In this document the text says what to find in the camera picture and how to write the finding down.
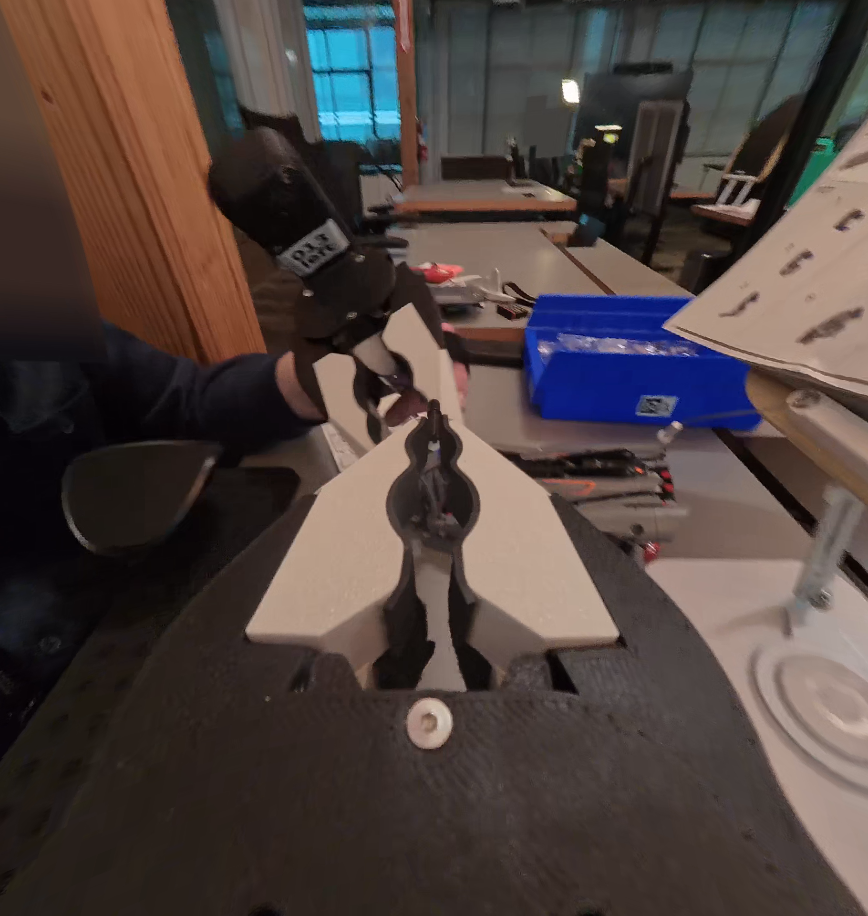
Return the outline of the clear plastic bags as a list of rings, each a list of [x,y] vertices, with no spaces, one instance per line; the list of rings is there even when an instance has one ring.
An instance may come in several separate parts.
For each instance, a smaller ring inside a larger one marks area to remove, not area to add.
[[[702,351],[696,344],[681,339],[598,337],[577,333],[558,333],[553,337],[539,338],[536,349],[544,363],[556,353],[696,357]]]

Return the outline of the grey lego car model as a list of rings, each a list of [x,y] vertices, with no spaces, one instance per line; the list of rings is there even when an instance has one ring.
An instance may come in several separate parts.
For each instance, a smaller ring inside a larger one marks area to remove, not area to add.
[[[511,464],[553,496],[562,498],[640,566],[672,542],[691,510],[677,499],[665,456],[648,459],[627,449],[587,452],[501,452]],[[440,451],[426,467],[394,485],[394,515],[410,537],[451,552],[463,532],[448,508]]]

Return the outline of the brown curved chair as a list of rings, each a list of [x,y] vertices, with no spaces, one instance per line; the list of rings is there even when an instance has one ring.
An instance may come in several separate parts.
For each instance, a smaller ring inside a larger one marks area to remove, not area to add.
[[[723,167],[715,204],[761,199],[805,99],[805,94],[786,98],[748,132]]]

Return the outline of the wooden pillar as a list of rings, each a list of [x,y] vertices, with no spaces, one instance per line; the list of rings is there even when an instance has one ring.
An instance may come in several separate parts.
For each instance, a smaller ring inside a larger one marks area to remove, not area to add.
[[[101,314],[213,364],[265,353],[165,3],[5,1]]]

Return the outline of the tall grey cabinet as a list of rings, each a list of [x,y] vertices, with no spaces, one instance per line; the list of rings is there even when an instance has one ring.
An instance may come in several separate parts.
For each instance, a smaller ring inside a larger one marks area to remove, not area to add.
[[[663,211],[688,140],[689,109],[684,99],[638,106],[624,197],[631,215],[657,217]]]

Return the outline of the black perforated mat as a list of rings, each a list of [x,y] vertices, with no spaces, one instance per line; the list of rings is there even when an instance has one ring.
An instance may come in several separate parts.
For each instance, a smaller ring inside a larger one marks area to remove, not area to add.
[[[119,557],[76,547],[30,582],[33,658],[0,658],[0,900],[61,825],[160,637],[299,484],[286,469],[219,470],[165,541]]]

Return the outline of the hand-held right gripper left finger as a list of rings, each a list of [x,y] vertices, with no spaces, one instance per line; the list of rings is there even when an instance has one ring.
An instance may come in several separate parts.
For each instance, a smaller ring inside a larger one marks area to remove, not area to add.
[[[433,644],[413,554],[387,499],[415,466],[398,427],[304,502],[306,515],[245,627],[253,643],[303,647],[376,673],[383,689],[417,686]]]

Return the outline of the blue storage bin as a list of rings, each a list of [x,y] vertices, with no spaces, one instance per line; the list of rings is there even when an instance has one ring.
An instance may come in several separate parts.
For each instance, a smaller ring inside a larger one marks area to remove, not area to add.
[[[524,330],[527,395],[542,417],[662,427],[672,420],[753,408],[745,389],[748,367],[665,329],[691,296],[544,294]],[[696,357],[556,353],[544,363],[536,343],[558,333],[598,337],[681,339]],[[725,420],[751,430],[760,417]]]

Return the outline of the black lego pin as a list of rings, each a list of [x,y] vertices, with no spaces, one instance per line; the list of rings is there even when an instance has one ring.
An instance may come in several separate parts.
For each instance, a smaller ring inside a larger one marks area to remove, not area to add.
[[[440,461],[439,456],[445,432],[444,421],[440,401],[436,398],[431,399],[428,402],[426,416],[419,425],[420,449],[425,462],[428,462],[431,454],[435,456],[436,461]]]

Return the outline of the white book stand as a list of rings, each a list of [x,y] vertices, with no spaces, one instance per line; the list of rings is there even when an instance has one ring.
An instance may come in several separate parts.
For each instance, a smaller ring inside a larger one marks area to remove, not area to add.
[[[828,476],[801,562],[664,561],[653,577],[690,613],[767,740],[868,798],[868,585],[842,562],[868,510],[868,399],[761,371],[768,423]]]

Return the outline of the person's left forearm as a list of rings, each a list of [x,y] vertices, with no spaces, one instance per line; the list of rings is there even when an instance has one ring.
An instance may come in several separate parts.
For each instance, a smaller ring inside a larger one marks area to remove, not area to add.
[[[112,323],[103,331],[106,360],[84,372],[109,441],[207,441],[234,462],[312,425],[279,386],[279,358],[243,354],[202,366]]]

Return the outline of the person's navy jacket torso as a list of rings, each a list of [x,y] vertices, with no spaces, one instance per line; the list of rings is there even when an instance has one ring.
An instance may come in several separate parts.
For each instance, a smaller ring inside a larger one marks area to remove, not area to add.
[[[62,478],[104,444],[77,364],[0,360],[0,648],[20,658],[73,650],[93,560],[62,508]]]

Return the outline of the wooden background desk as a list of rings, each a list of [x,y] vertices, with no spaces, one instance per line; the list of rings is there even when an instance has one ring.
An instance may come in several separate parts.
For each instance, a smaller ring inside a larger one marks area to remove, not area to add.
[[[441,180],[411,185],[392,196],[394,213],[420,218],[435,214],[572,214],[577,201],[539,182],[510,184],[500,179]]]

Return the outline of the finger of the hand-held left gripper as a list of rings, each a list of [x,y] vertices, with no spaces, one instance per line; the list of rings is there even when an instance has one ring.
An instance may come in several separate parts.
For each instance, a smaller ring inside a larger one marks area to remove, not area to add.
[[[463,420],[464,374],[438,343],[414,305],[408,304],[390,317],[383,331],[390,352],[402,357],[411,383],[384,414],[387,427],[394,429],[425,414],[437,400],[440,411],[451,420]]]
[[[313,366],[328,423],[357,456],[388,435],[379,405],[388,389],[349,354],[328,354]]]

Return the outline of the lego instruction booklet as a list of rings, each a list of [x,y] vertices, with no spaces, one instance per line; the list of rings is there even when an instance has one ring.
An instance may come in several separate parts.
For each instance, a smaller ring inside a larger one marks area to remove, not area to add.
[[[868,118],[797,203],[665,329],[868,398]]]

